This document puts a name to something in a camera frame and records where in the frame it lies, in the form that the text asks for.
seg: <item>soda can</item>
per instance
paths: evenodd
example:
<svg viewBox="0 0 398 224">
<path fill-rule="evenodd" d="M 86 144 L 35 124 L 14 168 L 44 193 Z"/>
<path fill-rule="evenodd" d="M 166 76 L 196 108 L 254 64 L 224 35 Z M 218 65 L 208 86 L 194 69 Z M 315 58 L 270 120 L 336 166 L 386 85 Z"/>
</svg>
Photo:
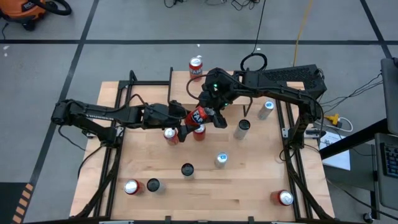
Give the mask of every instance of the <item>soda can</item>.
<svg viewBox="0 0 398 224">
<path fill-rule="evenodd" d="M 261 120 L 264 120 L 268 117 L 268 115 L 272 112 L 273 109 L 274 109 L 274 102 L 267 101 L 261 107 L 259 113 L 257 114 L 257 117 Z"/>
<path fill-rule="evenodd" d="M 148 180 L 147 189 L 150 192 L 162 194 L 166 191 L 166 187 L 163 183 L 161 183 L 158 179 L 152 178 Z"/>
<path fill-rule="evenodd" d="M 216 165 L 217 168 L 221 169 L 221 168 L 224 168 L 227 160 L 228 160 L 227 154 L 225 152 L 220 152 L 216 156 L 216 159 L 214 160 L 214 164 Z"/>
<path fill-rule="evenodd" d="M 204 124 L 201 124 L 198 129 L 193 131 L 193 138 L 196 141 L 203 141 L 205 140 L 206 136 L 205 134 L 206 134 L 206 126 Z"/>
<path fill-rule="evenodd" d="M 177 130 L 175 130 L 175 129 L 166 128 L 166 130 L 164 130 L 163 136 L 166 139 L 167 143 L 171 146 L 174 146 L 180 142 L 178 140 Z"/>
<path fill-rule="evenodd" d="M 189 60 L 189 76 L 190 76 L 190 78 L 192 79 L 199 75 L 202 75 L 202 73 L 203 73 L 202 67 L 203 67 L 203 64 L 201 62 L 200 57 L 191 58 L 191 60 Z M 201 77 L 196 78 L 193 81 L 198 82 L 199 80 L 201 80 Z"/>
<path fill-rule="evenodd" d="M 192 180 L 193 179 L 193 165 L 189 164 L 189 163 L 182 165 L 181 173 L 186 180 Z"/>
<path fill-rule="evenodd" d="M 246 133 L 249 131 L 250 122 L 246 119 L 242 119 L 234 132 L 234 138 L 238 140 L 242 140 Z"/>
<path fill-rule="evenodd" d="M 203 108 L 201 106 L 198 106 L 193 111 L 191 111 L 191 113 L 188 114 L 184 122 L 186 125 L 199 126 L 201 124 L 204 124 L 208 117 L 213 116 L 214 113 L 215 112 L 210 108 Z"/>
<path fill-rule="evenodd" d="M 124 191 L 129 195 L 139 195 L 145 191 L 145 186 L 138 180 L 129 180 L 124 185 Z"/>
<path fill-rule="evenodd" d="M 289 206 L 293 203 L 293 195 L 288 190 L 278 190 L 271 193 L 271 201 L 274 205 Z"/>
</svg>

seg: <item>can lid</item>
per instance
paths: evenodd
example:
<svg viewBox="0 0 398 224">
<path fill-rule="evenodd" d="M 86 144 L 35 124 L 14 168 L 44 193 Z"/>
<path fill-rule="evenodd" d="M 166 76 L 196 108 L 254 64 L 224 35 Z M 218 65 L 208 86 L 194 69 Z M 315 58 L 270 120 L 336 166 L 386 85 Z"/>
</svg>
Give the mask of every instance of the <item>can lid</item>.
<svg viewBox="0 0 398 224">
<path fill-rule="evenodd" d="M 224 163 L 224 162 L 226 162 L 228 160 L 228 155 L 225 152 L 220 152 L 217 155 L 217 160 L 220 163 Z"/>
<path fill-rule="evenodd" d="M 242 120 L 239 122 L 239 127 L 240 127 L 242 130 L 249 130 L 249 128 L 250 128 L 250 122 L 249 122 L 248 120 L 246 120 L 246 119 L 242 119 Z"/>
<path fill-rule="evenodd" d="M 193 165 L 190 163 L 186 163 L 181 167 L 181 173 L 184 176 L 190 176 L 193 174 Z"/>
<path fill-rule="evenodd" d="M 148 180 L 147 188 L 150 192 L 157 191 L 159 189 L 159 187 L 160 187 L 160 182 L 158 179 L 152 178 L 152 179 Z"/>
<path fill-rule="evenodd" d="M 191 60 L 189 61 L 189 64 L 192 66 L 199 66 L 201 64 L 201 59 L 198 57 L 193 57 L 191 58 Z"/>
<path fill-rule="evenodd" d="M 291 205 L 293 203 L 293 195 L 287 190 L 283 190 L 279 194 L 280 202 L 282 202 L 284 205 Z"/>
<path fill-rule="evenodd" d="M 205 131 L 205 125 L 204 124 L 201 124 L 198 129 L 194 130 L 194 132 L 196 132 L 196 133 L 202 133 L 204 131 Z"/>
<path fill-rule="evenodd" d="M 172 128 L 167 128 L 166 130 L 164 130 L 164 136 L 167 138 L 172 138 L 175 136 L 175 130 Z"/>
<path fill-rule="evenodd" d="M 137 191 L 138 189 L 138 183 L 135 180 L 129 180 L 124 186 L 124 191 L 127 194 L 133 194 Z"/>
<path fill-rule="evenodd" d="M 204 109 L 205 109 L 205 113 L 207 115 L 213 116 L 215 114 L 213 109 L 210 109 L 210 108 L 204 108 Z"/>
<path fill-rule="evenodd" d="M 274 109 L 274 102 L 272 102 L 272 101 L 267 101 L 266 103 L 264 103 L 264 106 L 265 106 L 267 109 L 273 110 L 273 109 Z"/>
</svg>

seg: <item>computer keyboard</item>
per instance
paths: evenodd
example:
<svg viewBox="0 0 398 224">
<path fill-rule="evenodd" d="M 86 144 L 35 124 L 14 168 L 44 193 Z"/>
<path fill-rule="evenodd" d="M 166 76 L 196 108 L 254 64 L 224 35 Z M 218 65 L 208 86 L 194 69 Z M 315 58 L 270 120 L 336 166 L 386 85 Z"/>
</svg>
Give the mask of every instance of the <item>computer keyboard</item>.
<svg viewBox="0 0 398 224">
<path fill-rule="evenodd" d="M 398 145 L 381 143 L 384 175 L 398 178 Z"/>
</svg>

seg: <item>red soda can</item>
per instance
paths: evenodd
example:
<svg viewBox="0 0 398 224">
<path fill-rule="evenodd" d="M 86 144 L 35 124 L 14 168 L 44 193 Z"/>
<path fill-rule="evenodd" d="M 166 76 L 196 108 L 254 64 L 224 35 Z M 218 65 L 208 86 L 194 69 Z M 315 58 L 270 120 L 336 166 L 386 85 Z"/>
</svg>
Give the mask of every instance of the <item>red soda can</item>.
<svg viewBox="0 0 398 224">
<path fill-rule="evenodd" d="M 145 185 L 138 180 L 129 180 L 124 185 L 124 191 L 129 195 L 139 195 L 145 191 Z"/>
<path fill-rule="evenodd" d="M 274 205 L 289 206 L 293 203 L 293 195 L 288 190 L 278 190 L 271 193 L 271 202 Z"/>
<path fill-rule="evenodd" d="M 163 136 L 166 139 L 167 143 L 171 146 L 174 146 L 180 142 L 178 140 L 177 131 L 175 129 L 167 128 L 166 130 L 164 130 Z"/>
<path fill-rule="evenodd" d="M 196 141 L 203 141 L 205 139 L 206 134 L 206 126 L 201 124 L 198 129 L 193 131 L 193 138 Z"/>
<path fill-rule="evenodd" d="M 199 126 L 205 123 L 209 116 L 213 115 L 214 111 L 212 109 L 198 106 L 193 111 L 191 111 L 191 113 L 188 114 L 184 122 L 186 125 Z"/>
<path fill-rule="evenodd" d="M 202 66 L 203 66 L 203 64 L 201 62 L 200 57 L 191 58 L 191 60 L 189 60 L 189 76 L 190 76 L 190 78 L 195 78 L 199 75 L 202 75 L 202 73 L 203 73 Z M 201 80 L 201 77 L 196 78 L 193 81 L 197 82 L 199 80 Z"/>
</svg>

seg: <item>white paper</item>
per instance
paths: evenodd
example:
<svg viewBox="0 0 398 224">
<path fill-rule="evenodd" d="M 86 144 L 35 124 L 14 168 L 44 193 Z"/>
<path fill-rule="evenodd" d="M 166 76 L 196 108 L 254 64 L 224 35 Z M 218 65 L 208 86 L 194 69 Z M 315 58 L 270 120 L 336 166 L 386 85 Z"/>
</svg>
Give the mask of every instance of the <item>white paper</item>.
<svg viewBox="0 0 398 224">
<path fill-rule="evenodd" d="M 324 147 L 327 147 L 343 138 L 345 138 L 345 136 L 339 136 L 338 134 L 327 131 L 326 134 L 321 138 L 319 148 L 320 150 L 322 150 Z M 322 160 L 322 163 L 324 165 L 344 170 L 351 170 L 351 164 L 349 163 L 349 150 L 324 159 Z"/>
</svg>

